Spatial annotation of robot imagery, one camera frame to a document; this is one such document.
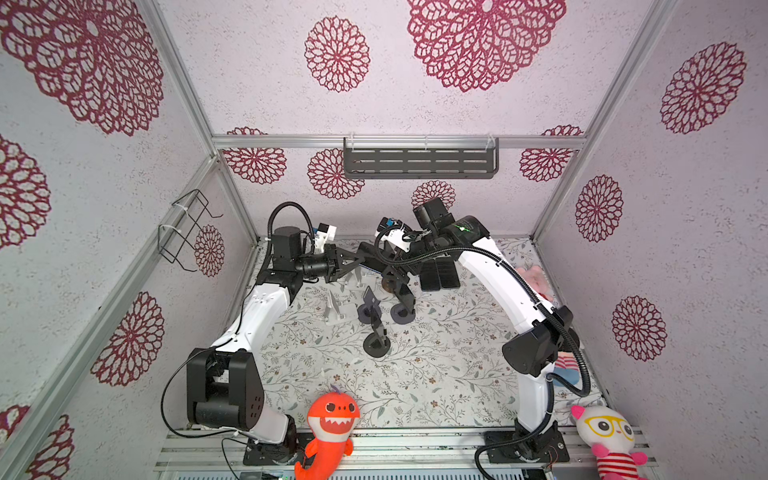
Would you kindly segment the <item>teal green phone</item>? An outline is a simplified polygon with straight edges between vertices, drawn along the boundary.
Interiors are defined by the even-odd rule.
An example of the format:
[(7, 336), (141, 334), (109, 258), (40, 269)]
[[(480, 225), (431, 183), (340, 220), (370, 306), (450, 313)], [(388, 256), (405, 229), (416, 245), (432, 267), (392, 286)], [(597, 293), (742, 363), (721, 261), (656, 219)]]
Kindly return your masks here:
[(423, 292), (434, 292), (441, 289), (440, 274), (435, 259), (425, 260), (421, 264), (419, 280)]

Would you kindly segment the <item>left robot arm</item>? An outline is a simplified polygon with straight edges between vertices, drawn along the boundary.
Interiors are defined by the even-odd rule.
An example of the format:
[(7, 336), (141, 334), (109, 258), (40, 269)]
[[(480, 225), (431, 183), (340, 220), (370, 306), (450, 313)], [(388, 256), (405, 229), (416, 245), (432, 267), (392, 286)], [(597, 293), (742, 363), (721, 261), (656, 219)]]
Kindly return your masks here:
[(315, 249), (297, 227), (279, 227), (269, 238), (264, 264), (240, 314), (224, 334), (205, 349), (195, 349), (186, 364), (187, 417), (192, 424), (237, 430), (266, 444), (285, 444), (295, 429), (291, 418), (267, 405), (257, 367), (261, 347), (302, 286), (313, 279), (327, 283), (345, 277), (364, 261), (327, 241), (330, 227), (316, 232)]

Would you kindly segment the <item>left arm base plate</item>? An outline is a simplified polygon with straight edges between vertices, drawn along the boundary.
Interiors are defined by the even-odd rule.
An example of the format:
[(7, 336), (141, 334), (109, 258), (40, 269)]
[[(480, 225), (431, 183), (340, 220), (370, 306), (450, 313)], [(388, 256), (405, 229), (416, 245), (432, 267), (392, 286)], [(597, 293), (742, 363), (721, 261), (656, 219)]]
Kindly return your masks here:
[(298, 440), (295, 434), (288, 433), (278, 444), (248, 439), (243, 464), (245, 466), (288, 465), (296, 461), (297, 453)]

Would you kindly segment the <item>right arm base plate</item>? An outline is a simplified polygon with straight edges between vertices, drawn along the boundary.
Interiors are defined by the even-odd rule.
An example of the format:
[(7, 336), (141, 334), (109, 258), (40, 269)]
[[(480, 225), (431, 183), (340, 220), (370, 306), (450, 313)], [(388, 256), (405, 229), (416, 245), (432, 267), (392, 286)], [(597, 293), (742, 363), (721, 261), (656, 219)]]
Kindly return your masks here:
[(568, 463), (566, 442), (556, 424), (553, 424), (543, 434), (535, 438), (517, 443), (505, 445), (505, 442), (518, 439), (521, 434), (513, 430), (487, 431), (483, 438), (489, 448), (486, 453), (492, 464), (521, 464), (521, 463)]

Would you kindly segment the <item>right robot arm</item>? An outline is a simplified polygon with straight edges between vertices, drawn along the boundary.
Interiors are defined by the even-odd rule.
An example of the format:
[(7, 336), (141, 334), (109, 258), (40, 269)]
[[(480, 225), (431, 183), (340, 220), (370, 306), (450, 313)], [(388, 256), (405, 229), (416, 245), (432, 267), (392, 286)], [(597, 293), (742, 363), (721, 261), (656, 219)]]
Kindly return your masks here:
[(409, 281), (422, 291), (459, 287), (458, 267), (472, 273), (511, 322), (514, 335), (502, 354), (517, 373), (520, 391), (516, 419), (527, 435), (541, 435), (552, 423), (554, 363), (563, 344), (577, 346), (569, 329), (573, 315), (556, 307), (523, 279), (505, 259), (489, 230), (474, 216), (456, 219), (439, 198), (413, 210), (418, 229), (384, 217), (376, 238), (358, 253), (401, 300), (405, 315), (415, 313)]

